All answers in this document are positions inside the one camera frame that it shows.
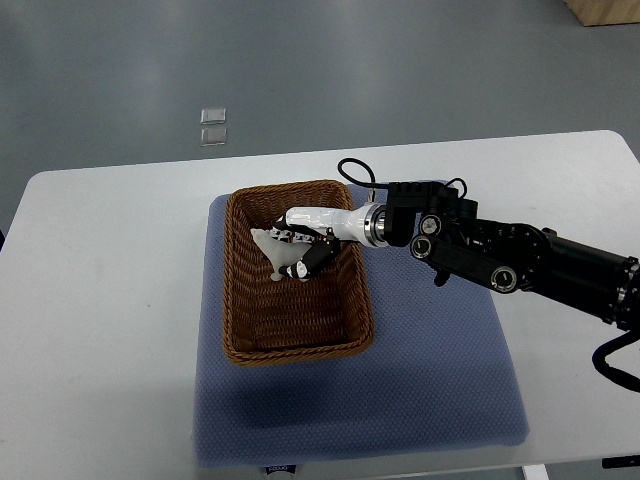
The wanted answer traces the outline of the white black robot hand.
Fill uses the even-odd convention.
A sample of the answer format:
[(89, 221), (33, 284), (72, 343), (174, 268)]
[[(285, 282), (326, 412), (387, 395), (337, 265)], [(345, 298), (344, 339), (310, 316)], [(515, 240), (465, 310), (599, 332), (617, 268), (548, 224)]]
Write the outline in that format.
[[(341, 241), (357, 241), (370, 246), (365, 234), (365, 220), (370, 205), (356, 210), (329, 207), (293, 207), (273, 224), (278, 230), (277, 239), (282, 242), (314, 243), (328, 228)], [(308, 227), (315, 232), (302, 233), (287, 230), (288, 226)], [(328, 267), (339, 254), (338, 240), (320, 240), (294, 263), (281, 266), (278, 273), (292, 279), (309, 280)]]

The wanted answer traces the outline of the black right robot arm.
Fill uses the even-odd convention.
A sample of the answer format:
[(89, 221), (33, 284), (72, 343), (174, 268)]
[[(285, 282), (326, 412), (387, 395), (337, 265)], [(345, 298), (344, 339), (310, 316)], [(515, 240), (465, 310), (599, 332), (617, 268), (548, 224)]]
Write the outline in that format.
[(564, 239), (550, 229), (477, 216), (478, 205), (452, 182), (392, 182), (384, 203), (357, 210), (293, 207), (275, 230), (324, 236), (366, 247), (406, 247), (436, 272), (501, 294), (533, 292), (600, 318), (625, 332), (639, 330), (639, 261)]

